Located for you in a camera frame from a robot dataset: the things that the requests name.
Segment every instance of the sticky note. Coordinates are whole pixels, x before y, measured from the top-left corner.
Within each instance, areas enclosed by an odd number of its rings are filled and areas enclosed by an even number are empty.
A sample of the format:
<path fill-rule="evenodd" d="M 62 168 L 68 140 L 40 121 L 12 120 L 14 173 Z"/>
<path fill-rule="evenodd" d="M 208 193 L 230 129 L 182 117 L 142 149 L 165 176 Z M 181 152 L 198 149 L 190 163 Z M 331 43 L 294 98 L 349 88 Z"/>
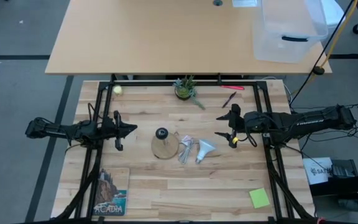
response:
<path fill-rule="evenodd" d="M 252 203 L 254 208 L 260 208 L 267 205 L 270 205 L 269 198 L 267 197 L 266 191 L 264 188 L 251 190 L 249 192 L 251 196 Z"/>

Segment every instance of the clear plastic bin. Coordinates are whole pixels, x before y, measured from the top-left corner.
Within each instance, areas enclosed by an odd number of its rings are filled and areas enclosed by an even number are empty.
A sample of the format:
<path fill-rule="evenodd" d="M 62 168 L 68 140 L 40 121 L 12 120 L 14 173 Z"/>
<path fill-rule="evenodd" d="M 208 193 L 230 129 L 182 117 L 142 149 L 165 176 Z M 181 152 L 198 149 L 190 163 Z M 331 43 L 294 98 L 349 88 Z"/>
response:
<path fill-rule="evenodd" d="M 299 62 L 328 35 L 320 0 L 257 0 L 252 33 L 258 60 Z"/>

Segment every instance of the floor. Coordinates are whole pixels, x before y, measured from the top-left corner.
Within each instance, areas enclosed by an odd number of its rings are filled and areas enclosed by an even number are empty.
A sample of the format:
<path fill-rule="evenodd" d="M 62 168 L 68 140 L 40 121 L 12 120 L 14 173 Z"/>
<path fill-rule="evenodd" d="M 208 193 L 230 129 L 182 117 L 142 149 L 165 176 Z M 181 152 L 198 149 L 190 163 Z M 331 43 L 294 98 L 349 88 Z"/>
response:
<path fill-rule="evenodd" d="M 345 8 L 348 1 L 340 1 Z M 48 55 L 64 17 L 68 0 L 0 0 L 0 55 Z M 358 53 L 358 35 L 346 27 L 335 54 Z M 24 131 L 30 120 L 56 116 L 66 77 L 46 76 L 45 60 L 0 61 L 0 223 L 24 221 L 39 174 L 48 139 L 29 140 Z M 358 60 L 330 60 L 332 75 L 317 78 L 299 95 L 294 107 L 330 106 L 358 102 Z M 73 122 L 83 80 L 107 80 L 106 76 L 75 77 L 62 123 Z M 305 76 L 286 76 L 290 90 L 296 90 Z M 353 110 L 358 120 L 358 111 Z M 314 140 L 339 136 L 329 133 Z M 36 220 L 47 220 L 52 210 L 67 142 L 58 141 L 52 156 Z M 312 157 L 353 159 L 358 169 L 358 139 L 343 138 L 312 142 L 305 147 Z M 358 213 L 339 208 L 333 198 L 315 199 L 317 214 L 329 220 L 356 222 Z"/>

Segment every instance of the book cover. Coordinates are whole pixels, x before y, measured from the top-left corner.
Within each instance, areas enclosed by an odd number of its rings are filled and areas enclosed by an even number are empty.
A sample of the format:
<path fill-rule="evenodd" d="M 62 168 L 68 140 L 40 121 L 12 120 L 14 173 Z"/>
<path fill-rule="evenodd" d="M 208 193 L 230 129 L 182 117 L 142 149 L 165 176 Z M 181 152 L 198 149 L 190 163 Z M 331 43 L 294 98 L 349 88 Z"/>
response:
<path fill-rule="evenodd" d="M 93 215 L 124 216 L 127 207 L 129 168 L 101 169 Z"/>

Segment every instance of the wooden tabletop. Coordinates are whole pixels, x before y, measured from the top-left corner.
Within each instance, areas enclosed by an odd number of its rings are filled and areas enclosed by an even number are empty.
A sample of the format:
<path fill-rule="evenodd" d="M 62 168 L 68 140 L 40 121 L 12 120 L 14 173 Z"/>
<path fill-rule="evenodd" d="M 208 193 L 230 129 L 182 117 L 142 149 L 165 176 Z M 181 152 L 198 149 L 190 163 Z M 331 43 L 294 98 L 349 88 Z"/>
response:
<path fill-rule="evenodd" d="M 45 72 L 309 73 L 320 43 L 300 63 L 254 58 L 254 10 L 235 8 L 231 0 L 222 6 L 213 0 L 71 0 Z M 332 72 L 328 64 L 325 69 Z"/>
<path fill-rule="evenodd" d="M 75 122 L 87 119 L 87 103 L 95 104 L 98 83 L 84 82 Z M 245 88 L 237 90 L 231 100 L 241 107 L 242 113 L 256 110 L 252 87 Z M 228 107 L 221 107 L 233 90 L 218 86 L 198 86 L 196 89 L 199 101 L 206 107 L 204 111 L 191 101 L 178 100 L 171 86 L 125 86 L 122 96 L 112 97 L 110 117 L 114 110 L 118 110 L 123 122 L 136 124 L 138 128 L 122 140 L 122 152 L 114 148 L 113 139 L 104 143 L 101 167 L 130 168 L 127 215 L 109 217 L 108 220 L 266 221 L 268 216 L 274 216 L 260 134 L 252 135 L 257 147 L 246 141 L 239 143 L 237 149 L 230 148 L 224 138 L 214 134 L 215 131 L 230 131 L 227 121 L 216 121 L 215 118 L 228 112 Z M 268 90 L 273 110 L 289 112 L 282 81 L 268 81 Z M 151 151 L 151 142 L 160 127 L 167 128 L 178 139 L 189 135 L 215 143 L 214 157 L 206 157 L 200 164 L 195 164 L 194 149 L 185 165 L 179 163 L 177 156 L 169 160 L 157 159 Z M 292 141 L 289 146 L 298 148 L 298 142 Z M 75 147 L 67 152 L 52 217 L 61 213 L 78 191 L 85 151 Z M 290 190 L 313 214 L 313 200 L 300 154 L 289 149 L 282 149 L 282 154 Z M 262 187 L 266 189 L 271 205 L 254 209 L 249 191 Z M 279 192 L 286 215 L 283 196 Z"/>

